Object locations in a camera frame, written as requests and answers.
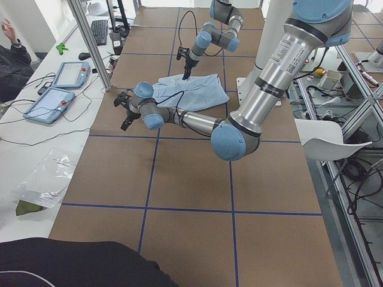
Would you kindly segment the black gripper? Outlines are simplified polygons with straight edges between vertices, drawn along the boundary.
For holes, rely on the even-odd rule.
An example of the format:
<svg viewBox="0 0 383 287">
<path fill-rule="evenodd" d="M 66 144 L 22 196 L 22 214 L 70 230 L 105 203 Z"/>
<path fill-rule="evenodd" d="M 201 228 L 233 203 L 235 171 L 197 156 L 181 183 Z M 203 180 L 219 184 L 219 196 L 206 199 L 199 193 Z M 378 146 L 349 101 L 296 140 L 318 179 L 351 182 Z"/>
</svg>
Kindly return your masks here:
<svg viewBox="0 0 383 287">
<path fill-rule="evenodd" d="M 190 58 L 189 56 L 186 57 L 186 64 L 185 64 L 185 67 L 184 67 L 184 75 L 182 77 L 182 80 L 187 80 L 189 79 L 190 75 L 191 75 L 191 69 L 196 67 L 197 64 L 199 63 L 199 60 L 194 60 L 192 58 Z"/>
<path fill-rule="evenodd" d="M 132 124 L 133 121 L 135 121 L 141 117 L 140 113 L 134 112 L 130 108 L 128 108 L 126 110 L 126 115 L 127 115 L 127 117 L 122 122 L 121 127 L 120 127 L 123 131 L 126 131 L 129 128 L 129 126 Z"/>
</svg>

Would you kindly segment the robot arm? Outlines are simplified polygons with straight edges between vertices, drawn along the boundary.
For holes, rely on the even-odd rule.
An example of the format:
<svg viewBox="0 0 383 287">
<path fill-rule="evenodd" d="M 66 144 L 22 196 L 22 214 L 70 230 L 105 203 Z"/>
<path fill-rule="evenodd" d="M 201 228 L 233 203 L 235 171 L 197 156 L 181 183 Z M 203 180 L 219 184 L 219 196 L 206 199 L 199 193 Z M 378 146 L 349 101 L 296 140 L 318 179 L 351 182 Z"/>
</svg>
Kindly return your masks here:
<svg viewBox="0 0 383 287">
<path fill-rule="evenodd" d="M 173 123 L 210 137 L 215 154 L 223 160 L 239 160 L 254 152 L 260 144 L 262 123 L 312 51 L 344 44 L 351 34 L 351 1 L 291 1 L 288 13 L 280 42 L 240 107 L 227 119 L 178 106 L 162 107 L 153 98 L 153 86 L 141 82 L 133 95 L 114 102 L 126 109 L 121 129 L 126 130 L 136 119 L 142 119 L 150 130 Z"/>
<path fill-rule="evenodd" d="M 177 60 L 182 57 L 186 59 L 183 80 L 190 77 L 191 69 L 197 66 L 210 44 L 229 52 L 234 52 L 239 45 L 238 33 L 244 18 L 239 9 L 233 6 L 232 1 L 212 1 L 209 12 L 212 19 L 227 25 L 227 29 L 222 32 L 213 22 L 206 22 L 191 48 L 179 47 Z"/>
</svg>

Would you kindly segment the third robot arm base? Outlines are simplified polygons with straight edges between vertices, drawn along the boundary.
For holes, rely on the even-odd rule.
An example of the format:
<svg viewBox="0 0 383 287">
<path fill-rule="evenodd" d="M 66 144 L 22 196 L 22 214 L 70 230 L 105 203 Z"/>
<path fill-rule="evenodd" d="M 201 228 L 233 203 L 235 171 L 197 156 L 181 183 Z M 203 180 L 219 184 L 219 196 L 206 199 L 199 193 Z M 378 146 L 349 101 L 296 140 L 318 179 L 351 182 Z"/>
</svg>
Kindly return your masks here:
<svg viewBox="0 0 383 287">
<path fill-rule="evenodd" d="M 382 68 L 382 42 L 375 48 L 373 52 L 355 52 L 356 58 L 362 63 L 368 63 Z"/>
</svg>

